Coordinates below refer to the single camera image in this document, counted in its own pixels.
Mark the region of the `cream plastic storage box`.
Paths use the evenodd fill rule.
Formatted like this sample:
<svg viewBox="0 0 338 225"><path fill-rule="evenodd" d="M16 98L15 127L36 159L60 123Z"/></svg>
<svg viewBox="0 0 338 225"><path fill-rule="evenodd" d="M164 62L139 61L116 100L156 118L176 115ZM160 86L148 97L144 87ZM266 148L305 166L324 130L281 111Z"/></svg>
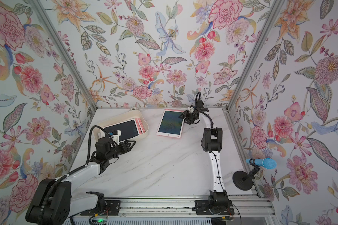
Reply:
<svg viewBox="0 0 338 225"><path fill-rule="evenodd" d="M101 121L97 125L104 129L107 126L114 125L114 124L117 124L117 123L120 123L120 122L123 122L123 121L127 121L127 120L130 120L130 119L135 119L135 118L141 119L145 132L144 132L144 134L141 134L141 135L139 135L135 138L129 139L127 141L139 141L139 140L146 138L149 134L149 126L148 126L147 122L145 121L143 115L141 114L141 112L139 110L136 110L136 109L130 110L130 111L125 112L123 114L120 114L120 115L117 115L115 117L109 118L107 120Z"/></svg>

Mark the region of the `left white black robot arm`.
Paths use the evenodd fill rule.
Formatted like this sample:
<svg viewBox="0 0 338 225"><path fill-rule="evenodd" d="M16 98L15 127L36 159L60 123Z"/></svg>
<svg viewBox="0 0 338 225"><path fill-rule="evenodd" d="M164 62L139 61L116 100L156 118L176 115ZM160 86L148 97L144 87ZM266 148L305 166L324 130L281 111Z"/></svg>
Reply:
<svg viewBox="0 0 338 225"><path fill-rule="evenodd" d="M29 205L25 219L37 225L62 225L66 219L85 211L95 215L109 209L103 193L88 191L80 197L73 193L90 179L102 174L112 159L129 153L136 141L115 142L110 137L100 138L96 151L88 162L57 179L42 180Z"/></svg>

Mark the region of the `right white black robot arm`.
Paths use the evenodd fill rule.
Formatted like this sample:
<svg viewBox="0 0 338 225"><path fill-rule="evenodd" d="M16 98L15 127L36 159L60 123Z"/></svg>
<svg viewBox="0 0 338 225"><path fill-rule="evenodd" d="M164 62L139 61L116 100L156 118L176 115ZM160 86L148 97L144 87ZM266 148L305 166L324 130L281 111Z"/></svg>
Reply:
<svg viewBox="0 0 338 225"><path fill-rule="evenodd" d="M179 118L189 125L197 124L200 121L204 121L206 125L200 145L210 158L212 188L209 191L208 199L196 200L192 210L198 216L221 216L224 219L234 216L235 212L224 186L220 164L220 152L223 148L222 128L214 126L214 122L209 116L209 110L204 107L201 100L196 100L194 105L184 111Z"/></svg>

